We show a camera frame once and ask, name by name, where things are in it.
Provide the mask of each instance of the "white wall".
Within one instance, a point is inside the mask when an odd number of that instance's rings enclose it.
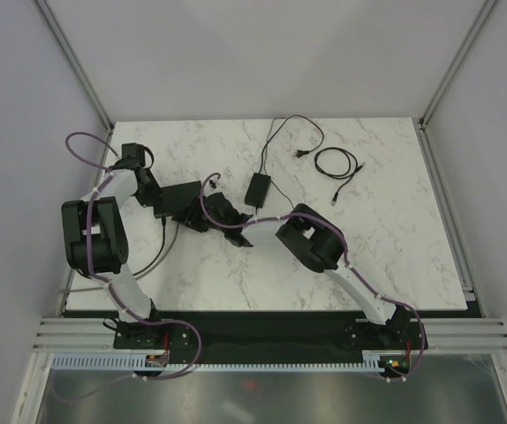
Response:
[[[418,116],[482,0],[49,0],[112,119]]]
[[[483,305],[507,323],[507,1],[430,126]]]
[[[76,129],[103,133],[31,2],[0,0],[0,424],[40,318],[55,310],[65,265],[60,205],[95,175],[64,148]],[[78,149],[99,156],[89,141]]]

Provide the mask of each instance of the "white marble tabletop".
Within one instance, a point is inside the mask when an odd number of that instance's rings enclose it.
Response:
[[[160,186],[203,180],[222,173],[220,189],[235,208],[244,204],[270,120],[124,122],[112,146],[138,142],[155,155],[152,169]],[[269,145],[267,170],[293,200],[304,202],[345,234],[352,258],[385,294],[423,310],[465,309],[462,286],[446,239],[412,120],[317,119],[326,139],[366,165],[330,204],[338,181],[318,173],[314,155],[293,153],[319,140],[306,121],[295,119]],[[115,162],[108,155],[107,164]],[[324,153],[327,170],[345,170],[345,158]],[[284,215],[289,202],[269,190],[260,216]],[[132,271],[155,256],[162,226],[152,208],[131,198],[121,210]],[[168,221],[167,242],[175,224]],[[357,310],[358,305],[326,276],[305,269],[279,242],[265,248],[236,248],[221,232],[198,233],[181,227],[167,260],[140,281],[161,310]],[[92,287],[81,276],[72,288]],[[102,291],[72,293],[69,310],[112,309]]]

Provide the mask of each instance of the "purple cable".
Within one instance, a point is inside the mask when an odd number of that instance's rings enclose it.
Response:
[[[419,316],[419,313],[418,313],[418,311],[414,307],[411,307],[410,305],[408,305],[408,304],[406,304],[404,302],[401,302],[399,300],[390,299],[390,298],[387,298],[385,296],[380,295],[379,292],[358,272],[358,270],[355,269],[351,265],[350,261],[348,260],[348,242],[345,239],[344,234],[336,226],[332,225],[328,221],[325,221],[325,220],[323,220],[321,218],[317,218],[316,216],[310,216],[308,214],[303,214],[303,213],[300,213],[300,212],[291,212],[291,213],[289,213],[289,214],[287,214],[285,216],[269,216],[269,217],[265,217],[265,218],[256,219],[254,221],[249,221],[247,223],[239,223],[239,224],[236,224],[236,225],[226,225],[225,223],[219,223],[219,222],[217,222],[216,219],[214,219],[212,216],[210,216],[210,214],[207,211],[207,208],[206,208],[206,206],[204,204],[204,190],[205,190],[205,188],[206,188],[206,186],[208,184],[208,181],[210,181],[212,178],[220,178],[220,177],[221,177],[220,172],[214,172],[214,173],[210,174],[202,182],[201,192],[199,193],[199,200],[201,202],[202,213],[204,214],[204,216],[211,223],[213,223],[214,225],[216,225],[216,226],[218,226],[220,228],[224,228],[224,229],[227,229],[227,230],[237,230],[237,229],[240,229],[240,228],[247,228],[247,227],[250,227],[252,225],[256,225],[258,223],[268,223],[268,222],[273,222],[273,221],[282,221],[282,220],[286,220],[286,219],[293,218],[293,217],[304,218],[304,219],[306,219],[308,221],[313,221],[314,223],[319,223],[320,225],[323,225],[323,226],[327,227],[329,230],[331,230],[338,237],[338,239],[340,240],[340,242],[342,243],[342,245],[344,247],[343,257],[344,257],[344,262],[345,262],[346,267],[348,267],[348,269],[361,281],[361,283],[374,296],[378,296],[379,295],[379,299],[380,300],[382,300],[384,302],[387,302],[387,303],[390,303],[391,305],[404,307],[404,308],[406,308],[406,309],[408,309],[409,311],[412,312],[412,314],[416,318],[417,322],[419,323],[419,327],[420,327],[421,340],[420,340],[419,357],[417,358],[416,362],[414,363],[414,366],[405,375],[405,377],[394,377],[394,378],[391,378],[390,381],[392,381],[392,382],[403,381],[403,378],[406,379],[406,377],[410,377],[411,375],[413,375],[414,372],[416,371],[416,369],[419,367],[419,365],[422,362],[422,358],[424,356],[424,350],[426,348],[426,331],[424,330],[424,324],[423,324],[423,322],[422,322],[422,320],[421,320],[421,318]]]
[[[98,137],[94,134],[91,134],[90,132],[76,131],[76,132],[72,132],[67,137],[65,137],[65,146],[67,147],[67,150],[69,150],[69,153],[71,153],[73,156],[75,156],[81,162],[86,163],[87,165],[93,166],[95,168],[98,168],[99,170],[110,170],[106,166],[100,165],[99,163],[91,162],[88,159],[85,159],[84,157],[77,155],[77,152],[75,152],[71,148],[71,145],[69,144],[69,140],[76,135],[86,135],[87,137],[91,137],[92,139],[100,141],[108,150],[110,150],[116,156],[118,156],[117,151],[109,143],[107,143],[106,141],[104,141],[100,137]]]

